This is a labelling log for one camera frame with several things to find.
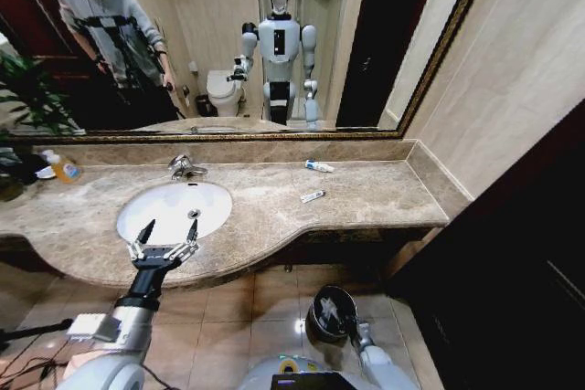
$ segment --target faucet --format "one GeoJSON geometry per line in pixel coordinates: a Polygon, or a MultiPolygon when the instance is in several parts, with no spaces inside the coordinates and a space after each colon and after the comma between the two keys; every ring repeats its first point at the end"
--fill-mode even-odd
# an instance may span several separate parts
{"type": "Polygon", "coordinates": [[[189,158],[180,154],[171,160],[168,164],[168,169],[173,173],[171,179],[180,180],[181,178],[189,178],[191,175],[205,175],[207,174],[206,168],[199,166],[193,166],[189,158]]]}

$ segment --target gold mirror frame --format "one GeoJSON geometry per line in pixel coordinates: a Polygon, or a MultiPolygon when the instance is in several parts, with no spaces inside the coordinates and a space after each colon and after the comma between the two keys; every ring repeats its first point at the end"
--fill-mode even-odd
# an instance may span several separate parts
{"type": "Polygon", "coordinates": [[[242,142],[242,141],[347,141],[402,139],[426,95],[444,60],[473,0],[457,0],[429,61],[412,93],[409,105],[396,130],[369,131],[364,129],[338,129],[322,132],[233,132],[210,134],[178,134],[128,131],[91,131],[83,136],[10,136],[3,143],[9,144],[89,144],[89,143],[161,143],[161,142],[242,142]]]}

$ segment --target white sink basin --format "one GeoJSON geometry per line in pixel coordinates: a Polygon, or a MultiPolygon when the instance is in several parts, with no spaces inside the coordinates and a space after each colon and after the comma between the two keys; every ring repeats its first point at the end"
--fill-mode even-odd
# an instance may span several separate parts
{"type": "Polygon", "coordinates": [[[193,212],[200,211],[198,237],[220,228],[231,213],[231,196],[223,187],[209,183],[170,183],[142,192],[122,209],[116,228],[133,242],[140,231],[156,219],[148,245],[165,246],[185,242],[193,224],[193,212]]]}

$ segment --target sink drain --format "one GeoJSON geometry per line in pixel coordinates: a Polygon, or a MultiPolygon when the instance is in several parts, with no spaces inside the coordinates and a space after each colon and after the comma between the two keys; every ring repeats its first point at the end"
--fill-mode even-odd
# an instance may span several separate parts
{"type": "Polygon", "coordinates": [[[201,216],[201,211],[199,209],[189,210],[189,213],[186,214],[186,217],[189,219],[199,218],[201,216]]]}

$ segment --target sticker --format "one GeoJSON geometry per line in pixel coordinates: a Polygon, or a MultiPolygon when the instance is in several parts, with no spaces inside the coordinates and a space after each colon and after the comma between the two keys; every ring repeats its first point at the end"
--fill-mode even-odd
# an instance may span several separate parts
{"type": "Polygon", "coordinates": [[[278,367],[279,374],[296,374],[299,372],[299,366],[297,363],[291,359],[286,359],[281,362],[281,365],[278,367]]]}
{"type": "Polygon", "coordinates": [[[73,163],[65,163],[63,165],[63,173],[65,173],[68,178],[75,178],[80,174],[80,170],[73,163]]]}

